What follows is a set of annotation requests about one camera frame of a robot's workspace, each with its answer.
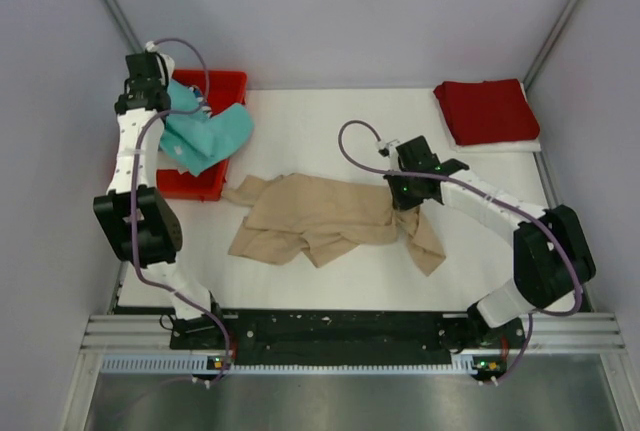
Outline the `teal t-shirt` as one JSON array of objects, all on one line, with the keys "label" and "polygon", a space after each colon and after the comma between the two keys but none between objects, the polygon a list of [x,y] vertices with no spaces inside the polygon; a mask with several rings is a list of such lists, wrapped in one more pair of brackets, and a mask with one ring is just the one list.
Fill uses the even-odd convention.
[{"label": "teal t-shirt", "polygon": [[[172,80],[168,87],[171,106],[177,111],[192,111],[198,102],[190,87]],[[202,172],[236,153],[251,137],[254,122],[246,107],[233,103],[221,113],[207,117],[172,113],[165,119],[159,147],[185,172]]]}]

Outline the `beige t-shirt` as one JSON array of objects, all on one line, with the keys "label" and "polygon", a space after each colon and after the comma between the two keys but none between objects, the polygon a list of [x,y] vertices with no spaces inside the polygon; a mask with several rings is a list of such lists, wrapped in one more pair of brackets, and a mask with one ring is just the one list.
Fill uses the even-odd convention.
[{"label": "beige t-shirt", "polygon": [[406,247],[426,276],[446,254],[418,208],[397,211],[384,186],[350,183],[294,173],[264,180],[248,175],[222,197],[245,206],[229,254],[285,265],[303,254],[321,268],[360,245],[388,245],[406,234]]}]

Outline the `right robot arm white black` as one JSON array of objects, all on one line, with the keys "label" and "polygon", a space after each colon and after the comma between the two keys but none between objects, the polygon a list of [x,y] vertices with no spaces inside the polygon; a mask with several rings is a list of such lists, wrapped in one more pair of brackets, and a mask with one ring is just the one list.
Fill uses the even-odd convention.
[{"label": "right robot arm white black", "polygon": [[524,202],[483,181],[460,160],[439,160],[422,136],[402,144],[379,143],[378,152],[390,163],[384,178],[395,209],[436,201],[480,223],[513,250],[511,278],[470,305],[465,324],[453,332],[460,345],[490,346],[504,325],[547,310],[568,294],[581,307],[583,285],[596,267],[572,208]]}]

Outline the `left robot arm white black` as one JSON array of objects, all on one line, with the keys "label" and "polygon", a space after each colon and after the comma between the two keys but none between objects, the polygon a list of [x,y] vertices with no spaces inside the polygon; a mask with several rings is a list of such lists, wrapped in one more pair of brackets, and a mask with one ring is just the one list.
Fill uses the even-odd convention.
[{"label": "left robot arm white black", "polygon": [[157,188],[157,160],[173,60],[151,48],[125,58],[128,77],[114,108],[119,130],[116,163],[93,211],[116,257],[132,265],[142,284],[167,294],[176,318],[192,325],[205,347],[226,338],[227,325],[212,293],[184,274],[181,223]]}]

